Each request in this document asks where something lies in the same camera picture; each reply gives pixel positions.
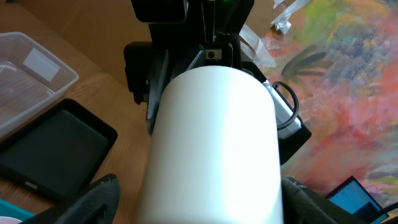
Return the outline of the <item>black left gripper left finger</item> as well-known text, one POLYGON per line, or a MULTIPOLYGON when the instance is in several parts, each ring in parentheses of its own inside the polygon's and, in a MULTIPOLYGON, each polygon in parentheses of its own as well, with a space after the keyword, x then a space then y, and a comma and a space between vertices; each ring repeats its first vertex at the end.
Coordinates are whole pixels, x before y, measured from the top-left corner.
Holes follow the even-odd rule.
POLYGON ((119 180, 107 174, 80 193, 67 198, 24 224, 105 224, 112 223, 120 199, 119 180))

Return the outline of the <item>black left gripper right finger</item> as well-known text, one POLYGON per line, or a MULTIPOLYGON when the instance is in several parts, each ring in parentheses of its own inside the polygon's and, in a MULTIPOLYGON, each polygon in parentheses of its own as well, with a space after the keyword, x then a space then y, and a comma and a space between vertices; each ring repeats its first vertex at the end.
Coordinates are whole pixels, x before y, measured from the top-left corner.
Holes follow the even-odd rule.
POLYGON ((285 224, 364 223, 292 177, 282 179, 282 202, 285 224))

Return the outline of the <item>white cup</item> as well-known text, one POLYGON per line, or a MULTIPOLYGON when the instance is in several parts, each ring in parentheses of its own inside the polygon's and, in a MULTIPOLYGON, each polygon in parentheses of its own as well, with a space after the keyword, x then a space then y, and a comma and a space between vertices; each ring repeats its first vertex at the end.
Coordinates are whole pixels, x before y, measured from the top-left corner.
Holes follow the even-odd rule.
POLYGON ((139 223, 282 223, 273 100, 254 77, 205 66, 165 88, 139 223))

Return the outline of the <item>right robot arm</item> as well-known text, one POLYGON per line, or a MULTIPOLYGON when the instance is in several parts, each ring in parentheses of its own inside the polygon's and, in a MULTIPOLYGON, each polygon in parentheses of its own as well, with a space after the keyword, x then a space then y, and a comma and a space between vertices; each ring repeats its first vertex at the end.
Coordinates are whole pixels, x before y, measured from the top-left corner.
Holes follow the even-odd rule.
POLYGON ((133 1, 151 40, 124 48, 152 146, 138 223, 358 223, 280 167, 310 138, 258 67, 241 58, 252 1, 133 1))

